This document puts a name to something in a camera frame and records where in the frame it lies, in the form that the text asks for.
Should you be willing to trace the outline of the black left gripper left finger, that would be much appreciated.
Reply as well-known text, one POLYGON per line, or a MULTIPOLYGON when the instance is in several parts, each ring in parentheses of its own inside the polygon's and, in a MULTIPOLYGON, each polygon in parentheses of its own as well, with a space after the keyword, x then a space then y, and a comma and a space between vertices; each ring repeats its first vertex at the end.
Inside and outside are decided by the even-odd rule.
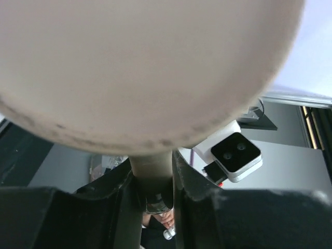
POLYGON ((139 248, 141 220, 129 161, 75 193, 1 188, 1 248, 139 248))

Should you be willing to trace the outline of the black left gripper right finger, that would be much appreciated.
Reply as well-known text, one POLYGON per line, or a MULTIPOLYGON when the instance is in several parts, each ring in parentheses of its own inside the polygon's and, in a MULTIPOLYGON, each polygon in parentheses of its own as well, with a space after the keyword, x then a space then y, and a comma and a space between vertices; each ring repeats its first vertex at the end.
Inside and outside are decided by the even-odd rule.
POLYGON ((224 190, 173 152, 177 248, 331 248, 320 191, 224 190))

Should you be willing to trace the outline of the beige speckled ceramic mug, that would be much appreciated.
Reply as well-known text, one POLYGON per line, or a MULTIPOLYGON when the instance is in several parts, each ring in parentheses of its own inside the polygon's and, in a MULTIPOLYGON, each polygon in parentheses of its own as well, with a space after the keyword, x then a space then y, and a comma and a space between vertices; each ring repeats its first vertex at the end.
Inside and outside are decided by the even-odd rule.
POLYGON ((1 114, 131 160, 169 210, 172 152, 240 116, 289 55, 304 1, 1 1, 1 114))

